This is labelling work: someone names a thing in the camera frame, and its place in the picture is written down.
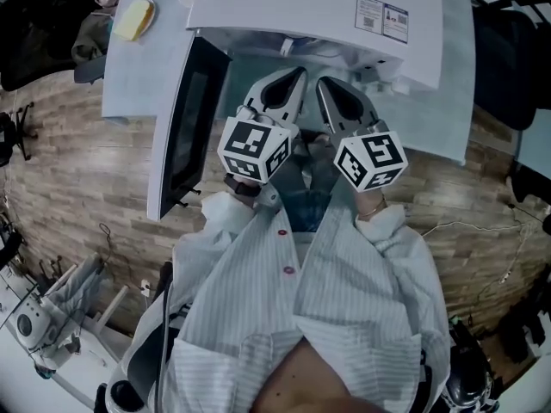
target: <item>qr code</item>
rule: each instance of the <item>qr code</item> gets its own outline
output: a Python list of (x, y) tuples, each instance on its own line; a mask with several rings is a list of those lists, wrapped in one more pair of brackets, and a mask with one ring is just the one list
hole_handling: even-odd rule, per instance
[(375, 25), (375, 20), (369, 17), (363, 17), (363, 26), (366, 28), (372, 28)]

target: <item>striped shirt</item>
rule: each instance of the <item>striped shirt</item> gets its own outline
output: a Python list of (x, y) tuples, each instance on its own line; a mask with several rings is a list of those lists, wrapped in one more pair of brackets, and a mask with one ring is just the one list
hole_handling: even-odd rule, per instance
[[(390, 412), (412, 407), (424, 351), (430, 409), (449, 376), (448, 318), (434, 261), (405, 225), (402, 206), (361, 222), (353, 204), (341, 179), (300, 265), (271, 185), (254, 212), (227, 193), (203, 202), (203, 231), (184, 235), (173, 253), (170, 310), (193, 305), (167, 365), (164, 411), (249, 411), (303, 337), (352, 396)], [(160, 300), (142, 317), (123, 369), (159, 326)]]

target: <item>black and white cube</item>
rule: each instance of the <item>black and white cube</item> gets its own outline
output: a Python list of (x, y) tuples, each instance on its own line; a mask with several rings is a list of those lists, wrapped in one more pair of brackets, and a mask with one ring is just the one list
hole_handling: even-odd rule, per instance
[(341, 140), (334, 164), (359, 193), (393, 183), (408, 162), (396, 132)]
[(228, 173), (266, 183), (291, 156), (291, 131), (228, 118), (218, 155)]

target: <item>shirt cuff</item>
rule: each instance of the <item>shirt cuff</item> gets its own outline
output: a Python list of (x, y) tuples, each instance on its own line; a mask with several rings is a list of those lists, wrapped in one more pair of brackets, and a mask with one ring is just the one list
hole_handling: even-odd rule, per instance
[(392, 205), (377, 213), (369, 222), (356, 217), (356, 229), (371, 243), (388, 240), (406, 222), (401, 205)]
[(239, 234), (255, 216), (252, 208), (226, 191), (203, 199), (202, 213), (210, 224), (234, 234)]

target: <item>bracelet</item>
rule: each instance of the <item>bracelet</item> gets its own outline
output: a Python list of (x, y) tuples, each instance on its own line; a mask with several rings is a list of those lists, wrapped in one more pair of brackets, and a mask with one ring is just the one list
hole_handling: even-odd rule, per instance
[(379, 211), (379, 208), (380, 208), (381, 205), (383, 205), (385, 202), (386, 202), (386, 199), (385, 199), (385, 197), (383, 196), (382, 200), (377, 204), (377, 206), (376, 206), (375, 208), (373, 208), (372, 211), (370, 211), (369, 213), (365, 213), (365, 214), (360, 214), (360, 213), (358, 213), (358, 218), (372, 216), (373, 214), (375, 214), (375, 213), (377, 213), (377, 212)]

